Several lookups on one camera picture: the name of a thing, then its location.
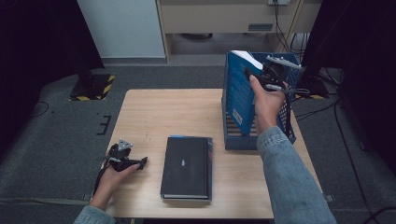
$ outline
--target hand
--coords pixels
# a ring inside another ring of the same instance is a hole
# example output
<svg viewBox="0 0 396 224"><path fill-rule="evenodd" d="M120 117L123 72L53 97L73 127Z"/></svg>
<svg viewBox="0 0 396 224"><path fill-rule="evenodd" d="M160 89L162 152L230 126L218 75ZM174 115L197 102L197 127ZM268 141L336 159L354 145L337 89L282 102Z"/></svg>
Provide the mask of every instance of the hand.
<svg viewBox="0 0 396 224"><path fill-rule="evenodd" d="M264 130L277 126L276 117L285 104L285 94L281 91L266 91L260 81L252 75L249 80L255 94L257 134L261 134Z"/></svg>
<svg viewBox="0 0 396 224"><path fill-rule="evenodd" d="M94 206L105 211L108 201L110 201L111 195L114 191L120 186L126 177L133 174L139 166L140 164L135 164L121 172L115 171L111 165L108 166L99 181L98 189L90 201L90 206Z"/></svg>

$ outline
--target power outlet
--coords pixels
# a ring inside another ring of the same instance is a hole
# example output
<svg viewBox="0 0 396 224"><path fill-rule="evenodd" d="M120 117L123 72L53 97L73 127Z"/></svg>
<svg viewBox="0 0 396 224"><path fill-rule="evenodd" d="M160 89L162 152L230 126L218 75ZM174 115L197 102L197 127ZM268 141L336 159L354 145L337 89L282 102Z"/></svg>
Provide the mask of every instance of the power outlet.
<svg viewBox="0 0 396 224"><path fill-rule="evenodd" d="M268 0L268 5L274 5L275 2L280 6L290 5L290 0Z"/></svg>

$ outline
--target person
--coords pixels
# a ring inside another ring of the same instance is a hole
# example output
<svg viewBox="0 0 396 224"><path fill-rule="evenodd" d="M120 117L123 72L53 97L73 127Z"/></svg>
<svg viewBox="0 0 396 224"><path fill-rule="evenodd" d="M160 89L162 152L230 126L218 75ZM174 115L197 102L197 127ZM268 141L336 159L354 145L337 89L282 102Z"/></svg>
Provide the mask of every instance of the person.
<svg viewBox="0 0 396 224"><path fill-rule="evenodd" d="M140 164L132 165L121 172L117 172L110 165L103 173L98 188L93 195L89 205L86 205L79 213L75 220L75 224L107 224L116 223L116 220L108 215L105 211L110 201L111 195L126 179L127 176L133 174Z"/></svg>
<svg viewBox="0 0 396 224"><path fill-rule="evenodd" d="M276 224L336 223L315 179L306 169L288 137L276 123L285 102L281 91L266 91L254 76L249 78L255 93L256 128L259 135L263 171L267 182ZM138 166L117 173L108 167L89 205L84 207L75 223L115 223L106 214L111 194Z"/></svg>

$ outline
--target gray floor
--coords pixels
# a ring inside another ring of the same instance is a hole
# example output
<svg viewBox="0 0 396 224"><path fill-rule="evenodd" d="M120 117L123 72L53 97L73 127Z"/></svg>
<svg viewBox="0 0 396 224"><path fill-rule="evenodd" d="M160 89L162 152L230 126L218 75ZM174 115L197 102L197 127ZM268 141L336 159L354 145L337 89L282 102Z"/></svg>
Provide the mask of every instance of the gray floor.
<svg viewBox="0 0 396 224"><path fill-rule="evenodd" d="M228 49L270 51L265 38L251 37L214 34L211 40L197 41L178 36L169 64L108 64L106 70L116 78L109 95L102 101L68 101L77 76L49 84L41 92L40 101L45 103L38 103L32 113L32 116L40 116L26 124L0 167L0 198L80 200L93 188L125 92L129 89L222 88L224 52ZM336 69L330 71L338 76ZM298 100L292 107L296 115L301 115L321 109L336 99L337 96ZM345 111L338 107L337 114L367 203L373 211L396 205L395 175L376 153L360 150L359 139ZM111 116L109 127L105 135L97 135L103 131L100 124L106 122L104 116ZM299 125L323 192L335 199L329 206L338 223L362 223L369 213L336 126L333 108L303 119ZM71 223L81 208L0 204L0 223ZM386 212L377 220L383 224L395 223L396 213Z"/></svg>

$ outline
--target small table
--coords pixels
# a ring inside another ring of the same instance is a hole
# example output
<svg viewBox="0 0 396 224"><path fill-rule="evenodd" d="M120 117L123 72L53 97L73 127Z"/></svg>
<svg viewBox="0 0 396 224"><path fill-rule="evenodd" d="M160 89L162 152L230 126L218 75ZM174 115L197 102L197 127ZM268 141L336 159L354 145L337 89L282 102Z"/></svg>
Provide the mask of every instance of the small table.
<svg viewBox="0 0 396 224"><path fill-rule="evenodd" d="M222 89L131 90L126 93L109 147L122 138L133 143L130 159L148 157L109 203L113 217L274 218L258 151L224 149ZM294 146L318 182L294 115ZM165 202L160 197L167 137L213 138L212 202Z"/></svg>

